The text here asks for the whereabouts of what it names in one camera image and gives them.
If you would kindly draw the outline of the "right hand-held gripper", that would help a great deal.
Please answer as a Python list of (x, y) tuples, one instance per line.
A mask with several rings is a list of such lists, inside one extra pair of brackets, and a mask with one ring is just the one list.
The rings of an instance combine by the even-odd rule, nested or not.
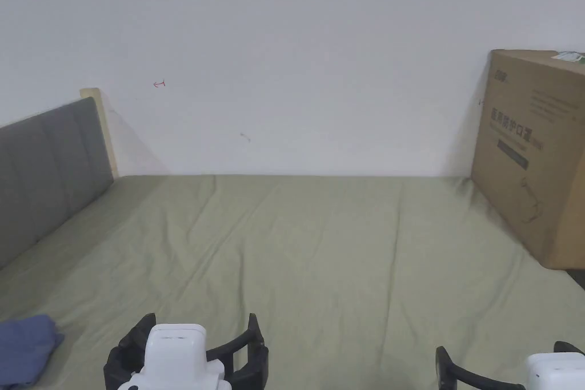
[(585, 353), (566, 341), (556, 341), (553, 353), (537, 353), (526, 360), (527, 384), (489, 379), (456, 365), (444, 346), (435, 351), (438, 389), (457, 389), (462, 382), (475, 389), (584, 389)]

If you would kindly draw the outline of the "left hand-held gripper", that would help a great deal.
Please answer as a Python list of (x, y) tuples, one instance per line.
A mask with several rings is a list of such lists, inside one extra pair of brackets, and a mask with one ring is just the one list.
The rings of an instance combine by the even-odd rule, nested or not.
[[(206, 351), (199, 324), (156, 324), (148, 313), (110, 352), (103, 367), (106, 389), (229, 389), (230, 384), (266, 384), (269, 349), (257, 316), (234, 340)], [(234, 356), (247, 349), (247, 363), (234, 368)]]

